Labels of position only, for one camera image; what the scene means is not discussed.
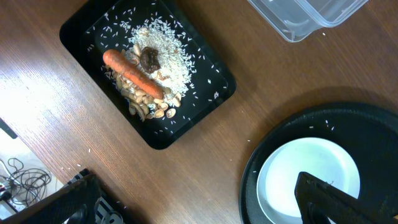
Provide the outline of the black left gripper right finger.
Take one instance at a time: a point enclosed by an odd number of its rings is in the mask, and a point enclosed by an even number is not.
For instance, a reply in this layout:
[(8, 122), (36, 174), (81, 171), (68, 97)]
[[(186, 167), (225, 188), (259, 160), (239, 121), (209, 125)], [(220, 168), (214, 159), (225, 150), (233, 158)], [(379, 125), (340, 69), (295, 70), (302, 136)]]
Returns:
[(304, 224), (397, 223), (397, 215), (372, 210), (308, 172), (299, 173), (294, 194)]

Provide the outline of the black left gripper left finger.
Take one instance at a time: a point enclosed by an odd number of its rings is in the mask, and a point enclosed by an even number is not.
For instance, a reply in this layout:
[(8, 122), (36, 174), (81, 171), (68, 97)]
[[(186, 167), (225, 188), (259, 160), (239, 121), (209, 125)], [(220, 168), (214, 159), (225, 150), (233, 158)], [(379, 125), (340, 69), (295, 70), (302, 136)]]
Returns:
[(2, 220), (1, 224), (94, 223), (100, 197), (99, 180), (96, 175), (89, 174)]

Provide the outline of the white plate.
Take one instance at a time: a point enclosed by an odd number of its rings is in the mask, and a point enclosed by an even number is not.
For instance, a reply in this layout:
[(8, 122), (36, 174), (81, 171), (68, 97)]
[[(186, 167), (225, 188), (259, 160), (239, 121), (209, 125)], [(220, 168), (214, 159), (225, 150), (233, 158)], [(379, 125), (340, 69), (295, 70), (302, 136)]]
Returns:
[(300, 172), (308, 172), (358, 198), (360, 175), (353, 158), (338, 144), (322, 138), (300, 138), (277, 148), (257, 178), (257, 201), (275, 224), (302, 223), (294, 190)]

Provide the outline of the orange carrot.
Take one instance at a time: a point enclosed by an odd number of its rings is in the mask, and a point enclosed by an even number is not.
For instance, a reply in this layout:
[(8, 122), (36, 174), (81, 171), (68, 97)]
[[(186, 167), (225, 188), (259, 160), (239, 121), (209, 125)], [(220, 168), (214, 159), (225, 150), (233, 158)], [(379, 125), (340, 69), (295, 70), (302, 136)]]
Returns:
[(115, 72), (132, 81), (140, 89), (156, 99), (163, 100), (162, 89), (150, 78), (144, 75), (135, 65), (129, 62), (124, 56), (114, 49), (109, 49), (103, 54), (103, 61)]

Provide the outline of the brown food scrap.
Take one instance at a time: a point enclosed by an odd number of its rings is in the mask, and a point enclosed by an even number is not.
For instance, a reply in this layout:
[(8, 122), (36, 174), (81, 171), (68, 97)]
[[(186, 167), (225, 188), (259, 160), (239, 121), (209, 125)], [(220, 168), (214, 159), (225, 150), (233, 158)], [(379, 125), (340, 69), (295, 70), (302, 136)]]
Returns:
[(151, 47), (144, 47), (141, 51), (140, 65), (147, 73), (153, 73), (160, 69), (158, 61), (159, 51)]

